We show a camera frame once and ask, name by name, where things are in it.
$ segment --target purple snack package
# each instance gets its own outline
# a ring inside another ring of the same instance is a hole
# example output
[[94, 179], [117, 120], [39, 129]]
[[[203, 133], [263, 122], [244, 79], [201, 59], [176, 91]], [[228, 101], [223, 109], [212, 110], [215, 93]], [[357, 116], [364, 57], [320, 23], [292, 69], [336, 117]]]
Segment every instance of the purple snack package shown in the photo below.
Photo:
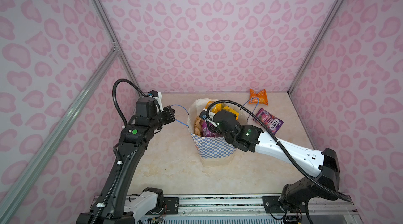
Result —
[[201, 124], [201, 127], [203, 129], [203, 137], [222, 137], [221, 132], [214, 133], [214, 132], [209, 131], [205, 121], [203, 121], [203, 123]]
[[263, 108], [261, 108], [256, 116], [262, 121], [267, 127], [269, 127], [270, 130], [272, 130], [273, 134], [276, 134], [276, 131], [280, 129], [280, 127], [283, 125], [283, 121], [281, 119], [278, 119], [277, 117], [273, 116], [269, 112], [265, 111]]

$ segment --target blue string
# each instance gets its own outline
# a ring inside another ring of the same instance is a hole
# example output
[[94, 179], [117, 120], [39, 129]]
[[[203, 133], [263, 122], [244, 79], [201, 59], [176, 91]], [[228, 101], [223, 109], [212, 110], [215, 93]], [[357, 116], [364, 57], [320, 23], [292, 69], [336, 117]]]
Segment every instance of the blue string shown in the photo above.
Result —
[[259, 105], [259, 97], [254, 97], [254, 98], [251, 98], [251, 99], [249, 99], [248, 101], [246, 101], [246, 103], [244, 103], [243, 105], [245, 106], [245, 104], [247, 104], [250, 100], [253, 100], [253, 99], [257, 99], [258, 100], [258, 103], [256, 104], [256, 106], [255, 106], [255, 108], [253, 109], [253, 111], [252, 111], [252, 113], [254, 113], [255, 112], [255, 109], [257, 108], [257, 106]]
[[[171, 107], [172, 107], [172, 106], [180, 106], [180, 107], [184, 108], [184, 110], [186, 111], [186, 113], [189, 115], [189, 112], [187, 111], [187, 109], [185, 109], [185, 107], [183, 107], [182, 105], [174, 104], [174, 105], [171, 105]], [[179, 121], [178, 119], [175, 119], [175, 120], [178, 121], [178, 122], [180, 122], [181, 124], [183, 124], [183, 125], [185, 125], [186, 127], [189, 128], [189, 126], [188, 126], [187, 124], [185, 124], [185, 123]]]

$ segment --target purple snack bag inside bag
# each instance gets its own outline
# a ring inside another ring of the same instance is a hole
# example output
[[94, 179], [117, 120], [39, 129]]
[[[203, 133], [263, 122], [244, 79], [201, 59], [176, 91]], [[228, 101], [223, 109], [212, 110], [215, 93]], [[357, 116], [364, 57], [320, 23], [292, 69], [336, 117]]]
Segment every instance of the purple snack bag inside bag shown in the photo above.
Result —
[[270, 130], [272, 130], [273, 134], [276, 134], [276, 131], [280, 129], [280, 127], [283, 125], [283, 121], [281, 119], [278, 119], [277, 117], [273, 116], [270, 114], [268, 111], [265, 111], [263, 108], [261, 108], [256, 116], [262, 121]]

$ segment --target pink leopard print wall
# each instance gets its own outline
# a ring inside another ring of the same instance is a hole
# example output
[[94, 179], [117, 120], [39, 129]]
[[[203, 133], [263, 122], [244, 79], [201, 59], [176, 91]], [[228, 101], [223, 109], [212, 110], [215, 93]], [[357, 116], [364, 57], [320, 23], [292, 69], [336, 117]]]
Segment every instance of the pink leopard print wall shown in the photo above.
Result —
[[0, 0], [0, 200], [110, 49], [89, 0]]
[[[75, 223], [99, 195], [115, 156], [123, 122], [112, 102], [113, 83], [128, 78], [115, 60], [10, 223]], [[120, 83], [116, 97], [130, 118], [137, 95]]]
[[102, 0], [140, 86], [288, 90], [334, 0]]
[[348, 0], [292, 100], [366, 224], [402, 222], [403, 0]]

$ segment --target snack package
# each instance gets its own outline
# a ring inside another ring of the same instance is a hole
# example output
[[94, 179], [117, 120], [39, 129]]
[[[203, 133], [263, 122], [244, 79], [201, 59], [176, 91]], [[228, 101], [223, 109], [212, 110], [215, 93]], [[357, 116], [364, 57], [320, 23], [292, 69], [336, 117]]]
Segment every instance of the snack package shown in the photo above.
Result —
[[203, 136], [203, 122], [204, 120], [202, 120], [200, 117], [196, 118], [195, 121], [195, 134], [198, 135], [199, 137]]
[[272, 130], [273, 134], [276, 134], [276, 131], [280, 129], [280, 127], [283, 125], [283, 121], [281, 119], [278, 119], [277, 117], [273, 116], [270, 114], [268, 111], [265, 111], [263, 108], [261, 108], [256, 116], [262, 121], [267, 127], [269, 127], [270, 130]]
[[201, 127], [203, 128], [202, 134], [204, 137], [222, 137], [221, 132], [214, 133], [214, 132], [209, 131], [207, 128], [207, 123], [204, 120], [203, 120]]
[[[207, 103], [207, 105], [206, 105], [206, 109], [210, 106], [210, 104], [212, 104], [213, 103], [213, 101], [209, 101], [208, 103]], [[236, 117], [236, 119], [238, 120], [238, 116], [239, 116], [239, 113], [238, 112], [236, 112], [234, 109], [232, 109], [231, 107], [229, 107], [229, 106], [225, 106], [224, 104], [216, 104], [216, 105], [214, 105], [214, 107], [212, 107], [211, 108], [211, 112], [213, 112], [213, 113], [217, 113], [218, 111], [220, 111], [220, 110], [225, 110], [225, 111], [229, 111], [229, 112], [231, 112], [231, 113], [233, 113], [233, 114], [235, 114], [237, 117]]]
[[[259, 103], [269, 105], [269, 102], [267, 101], [267, 95], [266, 95], [266, 89], [260, 91], [259, 93], [256, 93], [253, 89], [250, 89], [251, 96], [249, 99], [252, 98], [259, 98]], [[256, 104], [258, 103], [257, 99], [253, 99], [249, 101], [250, 104]]]

